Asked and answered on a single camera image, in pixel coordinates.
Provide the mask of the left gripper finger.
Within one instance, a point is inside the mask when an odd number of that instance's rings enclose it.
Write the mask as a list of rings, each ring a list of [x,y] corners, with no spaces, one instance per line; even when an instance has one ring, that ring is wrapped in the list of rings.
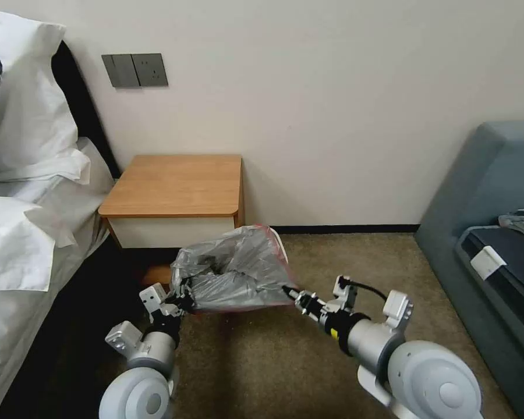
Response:
[[[185,315],[187,313],[187,295],[170,294],[163,302],[163,315]]]
[[[186,313],[194,313],[196,311],[194,295],[190,286],[187,284],[181,284],[179,286],[179,307]]]

